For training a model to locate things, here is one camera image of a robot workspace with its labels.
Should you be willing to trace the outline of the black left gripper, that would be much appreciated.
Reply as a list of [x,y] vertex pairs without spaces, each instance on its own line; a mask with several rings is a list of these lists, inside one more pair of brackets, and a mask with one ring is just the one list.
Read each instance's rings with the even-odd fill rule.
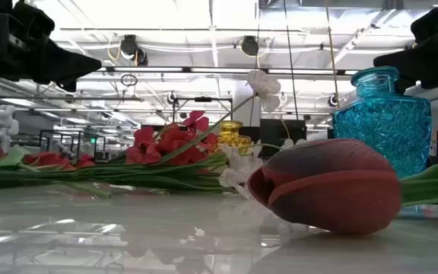
[[54,21],[44,11],[18,1],[0,1],[0,78],[54,82],[76,92],[77,80],[102,68],[100,60],[73,53],[49,39]]

